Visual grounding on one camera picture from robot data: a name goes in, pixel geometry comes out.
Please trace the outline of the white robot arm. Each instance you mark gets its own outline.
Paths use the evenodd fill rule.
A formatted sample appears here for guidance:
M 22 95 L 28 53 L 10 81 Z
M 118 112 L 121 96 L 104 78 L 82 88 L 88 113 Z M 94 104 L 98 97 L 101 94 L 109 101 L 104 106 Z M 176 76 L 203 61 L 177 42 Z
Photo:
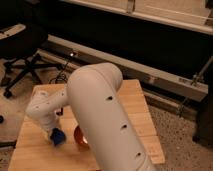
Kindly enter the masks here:
M 26 114 L 51 130 L 54 111 L 70 106 L 102 171 L 156 171 L 117 95 L 122 81 L 112 63 L 80 67 L 58 92 L 36 92 Z

